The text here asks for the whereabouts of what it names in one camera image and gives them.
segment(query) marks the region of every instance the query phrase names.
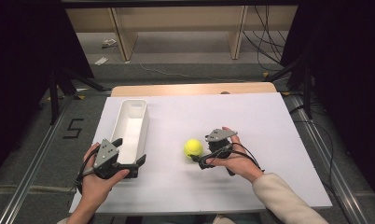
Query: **tennis ball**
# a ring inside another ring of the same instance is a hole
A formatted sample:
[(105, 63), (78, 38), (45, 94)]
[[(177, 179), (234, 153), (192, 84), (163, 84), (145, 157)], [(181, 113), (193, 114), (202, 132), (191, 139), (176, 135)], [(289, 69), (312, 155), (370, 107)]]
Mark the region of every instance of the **tennis ball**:
[(202, 154), (202, 145), (201, 142), (197, 139), (190, 139), (185, 143), (184, 153), (187, 157), (190, 156), (199, 156)]

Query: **white container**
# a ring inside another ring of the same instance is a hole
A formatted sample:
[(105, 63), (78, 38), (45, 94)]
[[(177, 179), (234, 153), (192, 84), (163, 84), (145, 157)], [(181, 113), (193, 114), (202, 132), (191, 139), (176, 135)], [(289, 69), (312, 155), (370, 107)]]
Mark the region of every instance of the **white container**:
[(111, 142), (122, 138), (118, 163), (135, 164), (144, 156), (149, 115), (145, 100), (125, 100), (120, 107)]

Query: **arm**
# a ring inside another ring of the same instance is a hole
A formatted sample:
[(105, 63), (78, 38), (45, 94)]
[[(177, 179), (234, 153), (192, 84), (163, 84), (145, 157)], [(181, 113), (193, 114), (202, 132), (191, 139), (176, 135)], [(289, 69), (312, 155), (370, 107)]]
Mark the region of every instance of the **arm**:
[[(234, 135), (231, 137), (231, 142), (240, 144), (240, 138)], [(245, 153), (245, 150), (238, 145), (233, 145), (233, 149)], [(231, 153), (227, 159), (207, 159), (206, 162), (215, 166), (226, 166), (234, 174), (241, 175), (251, 182), (260, 201), (284, 223), (327, 223), (301, 200), (281, 177), (275, 174), (263, 174), (247, 158)]]
[[(89, 154), (99, 146), (94, 144), (87, 151), (84, 160)], [(94, 157), (91, 157), (86, 168), (92, 167), (94, 164)], [(68, 218), (60, 221), (59, 223), (68, 224), (86, 224), (97, 211), (98, 207), (106, 200), (109, 191), (127, 174), (129, 170), (121, 170), (109, 179), (101, 179), (95, 174), (86, 175), (83, 178), (82, 185), (82, 198), (77, 205), (74, 213)]]

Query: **beige sleeve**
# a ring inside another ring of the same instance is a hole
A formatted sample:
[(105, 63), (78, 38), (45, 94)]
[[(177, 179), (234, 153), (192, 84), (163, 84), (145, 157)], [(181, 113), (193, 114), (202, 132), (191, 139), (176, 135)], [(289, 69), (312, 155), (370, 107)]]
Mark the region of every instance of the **beige sleeve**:
[(260, 201), (286, 224), (327, 223), (276, 174), (261, 176), (252, 188)]
[(68, 217), (66, 217), (65, 219), (57, 222), (57, 224), (66, 224), (66, 221), (68, 220)]

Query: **white tabletop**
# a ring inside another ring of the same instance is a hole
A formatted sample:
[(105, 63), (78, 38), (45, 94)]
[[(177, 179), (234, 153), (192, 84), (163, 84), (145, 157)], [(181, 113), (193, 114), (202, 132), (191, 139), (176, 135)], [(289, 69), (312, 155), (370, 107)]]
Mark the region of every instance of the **white tabletop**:
[[(98, 213), (170, 215), (238, 213), (265, 209), (248, 181), (223, 167), (202, 170), (183, 153), (190, 138), (201, 140), (228, 126), (256, 157), (265, 173), (276, 173), (309, 206), (331, 202), (279, 93), (109, 97), (93, 142), (110, 138), (126, 99), (145, 99), (149, 113), (146, 163), (135, 179), (124, 179)], [(80, 200), (77, 193), (70, 212)]]

